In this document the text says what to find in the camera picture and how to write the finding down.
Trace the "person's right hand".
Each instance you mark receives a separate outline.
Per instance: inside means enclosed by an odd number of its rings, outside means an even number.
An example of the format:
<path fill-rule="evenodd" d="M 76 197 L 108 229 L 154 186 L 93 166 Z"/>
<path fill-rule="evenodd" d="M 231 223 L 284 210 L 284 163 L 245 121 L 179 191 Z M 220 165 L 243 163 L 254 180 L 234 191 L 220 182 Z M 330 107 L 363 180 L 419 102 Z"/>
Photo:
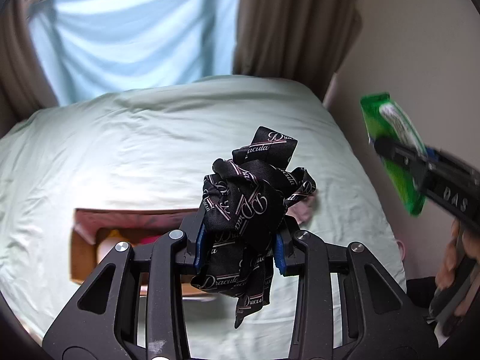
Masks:
<path fill-rule="evenodd" d="M 456 267 L 459 265 L 459 258 L 456 251 L 456 242 L 459 239 L 459 234 L 460 222 L 458 219 L 455 219 L 451 225 L 451 240 L 447 244 L 441 267 L 435 277 L 435 283 L 437 287 L 441 290 L 450 287 L 455 279 L 455 270 Z M 470 258 L 476 259 L 477 263 L 479 263 L 479 236 L 475 235 L 469 230 L 464 230 L 461 236 L 461 240 L 466 255 Z M 475 277 L 475 280 L 471 284 L 469 292 L 459 304 L 459 306 L 456 307 L 456 310 L 454 312 L 455 316 L 464 316 L 467 313 L 478 291 L 479 275 Z"/>

